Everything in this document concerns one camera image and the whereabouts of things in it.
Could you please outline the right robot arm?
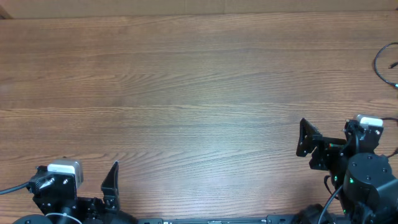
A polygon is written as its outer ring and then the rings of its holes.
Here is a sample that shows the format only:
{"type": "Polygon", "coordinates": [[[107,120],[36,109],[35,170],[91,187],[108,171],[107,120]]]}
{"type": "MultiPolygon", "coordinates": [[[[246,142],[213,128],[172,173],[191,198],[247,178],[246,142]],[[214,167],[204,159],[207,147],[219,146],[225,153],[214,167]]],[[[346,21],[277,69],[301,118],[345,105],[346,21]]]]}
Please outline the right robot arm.
{"type": "Polygon", "coordinates": [[[397,177],[389,156],[375,149],[384,119],[359,114],[346,120],[345,138],[325,137],[307,119],[300,121],[296,155],[311,155],[309,166],[325,170],[330,198],[301,210],[293,223],[397,223],[397,177]]]}

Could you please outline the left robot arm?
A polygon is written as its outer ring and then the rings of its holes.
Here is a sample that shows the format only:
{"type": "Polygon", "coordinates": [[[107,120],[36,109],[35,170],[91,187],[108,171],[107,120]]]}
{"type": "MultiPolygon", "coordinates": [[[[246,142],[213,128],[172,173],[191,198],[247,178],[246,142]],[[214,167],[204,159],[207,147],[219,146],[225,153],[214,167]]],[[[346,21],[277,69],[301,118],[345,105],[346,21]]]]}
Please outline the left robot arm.
{"type": "Polygon", "coordinates": [[[79,160],[59,159],[37,172],[22,185],[42,212],[16,220],[21,224],[136,224],[138,220],[121,211],[118,189],[119,163],[115,162],[101,184],[103,198],[77,196],[83,167],[79,160]]]}

